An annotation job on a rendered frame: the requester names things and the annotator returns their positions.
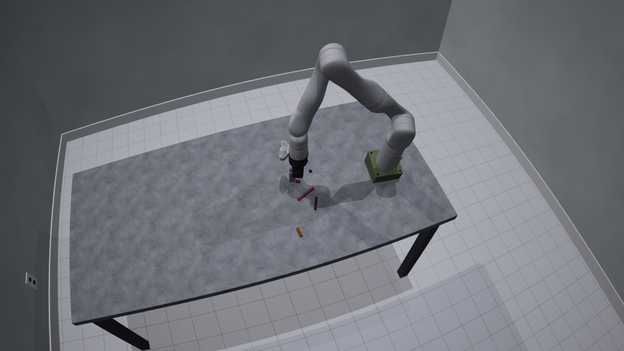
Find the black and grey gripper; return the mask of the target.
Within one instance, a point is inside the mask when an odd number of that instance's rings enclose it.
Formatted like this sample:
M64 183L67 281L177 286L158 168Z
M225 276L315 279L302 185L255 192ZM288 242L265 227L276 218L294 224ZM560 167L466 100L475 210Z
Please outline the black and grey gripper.
M279 160L284 161L289 157L289 163L292 166L289 171L289 182L294 182L294 178L303 177L304 166L308 162L308 155L308 147L303 151L297 152L292 150L285 140L280 142Z

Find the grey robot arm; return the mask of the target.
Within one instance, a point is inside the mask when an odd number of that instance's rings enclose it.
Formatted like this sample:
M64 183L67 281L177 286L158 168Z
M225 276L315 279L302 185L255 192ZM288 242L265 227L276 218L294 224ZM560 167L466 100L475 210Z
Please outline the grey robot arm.
M372 113L385 113L391 119L392 131L377 154L376 164L383 171L397 167L404 149L415 138L414 116L375 81L357 74L349 63L345 48L337 43L329 43L320 50L310 82L297 109L291 114L290 148L300 152L308 146L307 131L325 97L329 80L345 89Z

